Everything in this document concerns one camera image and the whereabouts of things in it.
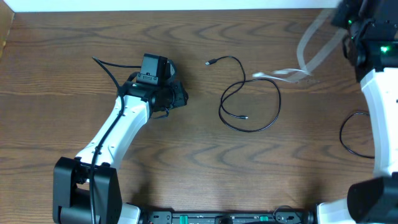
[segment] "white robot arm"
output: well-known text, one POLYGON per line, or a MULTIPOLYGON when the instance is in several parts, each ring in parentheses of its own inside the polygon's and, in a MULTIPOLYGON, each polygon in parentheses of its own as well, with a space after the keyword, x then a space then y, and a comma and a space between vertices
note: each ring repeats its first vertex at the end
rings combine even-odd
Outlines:
POLYGON ((140 209, 122 203, 117 171, 138 130, 153 112, 185 106, 188 94, 175 81, 176 68, 165 57, 145 54, 141 71, 118 87, 119 97, 102 128, 74 159, 61 157, 54 167, 53 220, 55 223, 137 224, 140 209), (89 182, 90 190, 78 188, 89 182))
MULTIPOLYGON (((97 166, 100 166, 102 163, 107 163, 110 167, 119 170, 124 154, 134 139, 134 136, 137 134, 138 130, 146 124, 150 117, 149 103, 142 101, 141 98, 126 95, 124 96, 124 103, 125 109, 123 116, 106 138, 101 154, 98 155, 96 160, 95 165, 97 166)), ((109 118, 105 121, 97 135, 76 155, 76 157, 81 158, 81 162, 91 163, 95 147, 109 129, 115 117, 117 117, 120 107, 121 100, 118 97, 116 98, 114 108, 109 118)))
POLYGON ((398 222, 397 8, 396 0, 344 0, 332 22, 349 30, 343 50, 368 103, 374 179, 352 185, 347 198, 320 204, 319 224, 398 222))

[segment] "black bracket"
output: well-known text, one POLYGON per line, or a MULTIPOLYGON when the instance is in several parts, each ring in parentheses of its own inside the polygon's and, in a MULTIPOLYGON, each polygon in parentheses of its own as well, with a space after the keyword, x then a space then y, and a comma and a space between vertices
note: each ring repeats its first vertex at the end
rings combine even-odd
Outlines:
POLYGON ((140 72, 130 75, 121 87, 122 95, 130 95, 149 102, 150 114, 187 105, 188 93, 182 82, 176 81, 177 69, 166 57, 145 54, 140 72))
POLYGON ((398 179, 379 177, 352 185, 347 205, 356 223, 397 223, 398 179))
POLYGON ((338 6, 332 24, 349 31, 343 52, 358 82, 373 69, 398 68, 397 8, 396 0, 342 0, 338 6))
MULTIPOLYGON (((122 197, 115 168, 95 166, 95 211, 99 223, 117 223, 122 209, 122 197)), ((90 173, 90 165, 80 158, 61 157, 54 167, 53 220, 62 224, 91 224, 90 194, 79 189, 90 173)))

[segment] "black cable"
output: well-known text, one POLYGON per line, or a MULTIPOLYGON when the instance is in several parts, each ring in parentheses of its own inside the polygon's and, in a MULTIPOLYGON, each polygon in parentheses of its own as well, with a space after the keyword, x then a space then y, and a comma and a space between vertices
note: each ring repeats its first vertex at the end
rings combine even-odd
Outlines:
MULTIPOLYGON (((272 213, 272 218, 275 220, 275 222, 281 223, 281 224, 286 224, 286 223, 282 223, 282 222, 278 221, 278 219, 276 219, 276 211, 278 211, 281 208, 290 208, 292 210, 294 210, 294 209, 292 207, 288 206, 288 205, 281 205, 277 209, 275 209, 275 211, 272 213)), ((298 223, 294 223, 294 224, 300 224, 302 222, 301 221, 301 218, 302 218, 301 215, 298 215, 298 213, 296 211, 294 211, 294 213, 300 219, 300 221, 298 223)))
POLYGON ((98 63, 98 65, 101 66, 105 70, 105 72, 111 77, 112 81, 116 85, 116 88, 118 89, 118 93, 120 96, 120 101, 121 101, 121 109, 118 113, 118 116, 116 119, 113 121, 111 126, 108 128, 108 130, 105 132, 104 136, 101 138, 99 141, 98 145, 95 147, 94 155, 93 155, 93 160, 91 161, 90 165, 90 210, 91 210, 91 222, 92 224, 96 224, 96 215, 95 215, 95 203, 94 203, 94 169, 95 169, 95 163, 98 157, 98 154, 100 154, 101 148, 103 143, 105 142, 105 139, 108 137, 116 123, 119 121, 120 117, 123 115, 124 112, 124 98, 122 94, 120 94, 120 86, 118 81, 116 81, 115 77, 112 75, 112 73, 103 65, 103 61, 98 60, 96 57, 93 57, 94 61, 98 63))
POLYGON ((163 115, 161 115, 161 116, 158 116, 158 117, 155 117, 155 118, 152 118, 152 119, 161 119, 161 118, 166 118, 166 117, 168 117, 168 116, 169 116, 169 113, 170 113, 169 109, 164 108, 164 110, 166 111, 166 114, 163 114, 163 115))
POLYGON ((119 67, 119 68, 141 68, 141 66, 138 65, 118 65, 115 63, 109 63, 109 62, 104 62, 96 57, 93 57, 93 59, 95 58, 96 61, 101 62, 104 65, 109 65, 109 66, 114 66, 114 67, 119 67))
POLYGON ((343 142, 343 129, 344 129, 344 125, 347 123, 347 121, 352 118, 355 115, 365 115, 365 116, 370 116, 369 113, 365 113, 365 112, 355 112, 353 114, 351 114, 348 118, 346 118, 343 122, 343 124, 340 127, 340 143, 341 145, 350 153, 354 154, 355 156, 359 156, 362 158, 367 158, 367 159, 374 159, 374 156, 367 156, 367 155, 362 155, 360 153, 357 153, 356 151, 350 149, 348 146, 346 146, 346 144, 344 144, 343 142))
POLYGON ((279 117, 280 106, 281 106, 281 104, 282 104, 282 99, 281 99, 281 97, 280 97, 280 90, 279 90, 278 86, 276 85, 276 83, 275 83, 273 80, 270 80, 270 79, 268 79, 268 78, 258 78, 258 79, 253 79, 253 80, 246 80, 246 73, 244 72, 242 63, 239 61, 239 59, 237 59, 237 58, 234 57, 234 56, 224 56, 224 57, 220 57, 220 58, 218 58, 218 59, 211 59, 211 60, 209 60, 208 62, 206 62, 206 65, 212 65, 212 64, 216 63, 218 60, 223 59, 223 58, 233 58, 233 59, 235 59, 235 61, 237 61, 237 62, 239 63, 239 65, 240 65, 240 67, 241 67, 241 69, 242 69, 242 73, 243 73, 243 81, 236 82, 236 83, 230 85, 230 86, 224 91, 224 93, 222 94, 222 96, 221 96, 221 101, 220 101, 220 106, 218 107, 218 116, 220 117, 220 120, 221 120, 227 127, 231 128, 231 129, 233 129, 233 130, 235 130, 235 131, 242 131, 242 132, 245 132, 245 133, 253 133, 253 132, 257 132, 257 131, 263 131, 263 130, 265 130, 265 129, 271 127, 271 126, 275 123, 275 121, 278 119, 278 117, 279 117), (235 114, 232 114, 232 113, 228 112, 228 111, 224 108, 224 105, 223 105, 223 104, 224 104, 224 102, 225 102, 226 99, 228 99, 230 96, 232 96, 233 94, 235 94, 236 92, 238 92, 240 89, 242 89, 242 87, 244 86, 245 83, 247 83, 247 82, 255 82, 255 81, 267 81, 267 82, 271 82, 271 83, 276 87, 276 89, 277 89, 277 91, 278 91, 278 96, 279 96, 278 113, 276 114, 275 118, 274 118, 269 124, 267 124, 266 126, 264 126, 263 128, 254 129, 254 130, 247 130, 247 129, 237 128, 237 127, 235 127, 235 126, 229 124, 229 123, 224 119, 223 115, 221 114, 221 109, 223 109, 223 111, 224 111, 226 114, 228 114, 228 115, 230 115, 230 116, 232 116, 232 117, 234 117, 234 118, 248 119, 248 117, 245 116, 245 115, 235 115, 235 114), (236 89, 235 91, 233 91, 232 93, 230 93, 229 95, 227 95, 227 96, 224 98, 225 93, 226 93, 232 86, 235 86, 235 85, 237 85, 237 84, 241 84, 241 86, 239 86, 238 89, 236 89))

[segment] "wooden table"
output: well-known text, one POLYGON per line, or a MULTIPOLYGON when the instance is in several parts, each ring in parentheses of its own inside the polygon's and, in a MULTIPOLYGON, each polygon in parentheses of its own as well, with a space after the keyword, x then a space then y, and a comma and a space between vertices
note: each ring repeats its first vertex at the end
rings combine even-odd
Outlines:
MULTIPOLYGON (((277 82, 282 111, 259 133, 227 128, 222 92, 248 74, 298 68, 297 44, 319 10, 19 13, 0 61, 0 222, 52 223, 52 174, 97 133, 115 100, 111 79, 91 59, 140 65, 145 52, 172 59, 190 99, 169 118, 149 120, 119 172, 123 200, 175 210, 270 210, 345 197, 372 177, 373 161, 346 152, 342 121, 367 105, 338 47, 313 77, 277 82)), ((305 51, 334 34, 325 24, 305 51)), ((119 82, 132 70, 112 68, 119 82)), ((226 102, 260 128, 276 112, 269 83, 247 84, 226 102)), ((373 153, 368 118, 350 121, 345 140, 373 153)))

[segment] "cable connector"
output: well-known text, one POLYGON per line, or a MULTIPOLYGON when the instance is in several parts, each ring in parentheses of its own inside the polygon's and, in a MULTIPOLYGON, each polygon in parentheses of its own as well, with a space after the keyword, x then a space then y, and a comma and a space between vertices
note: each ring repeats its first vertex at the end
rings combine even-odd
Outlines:
POLYGON ((208 62, 206 62, 205 65, 213 65, 216 62, 217 62, 217 59, 211 59, 208 62))

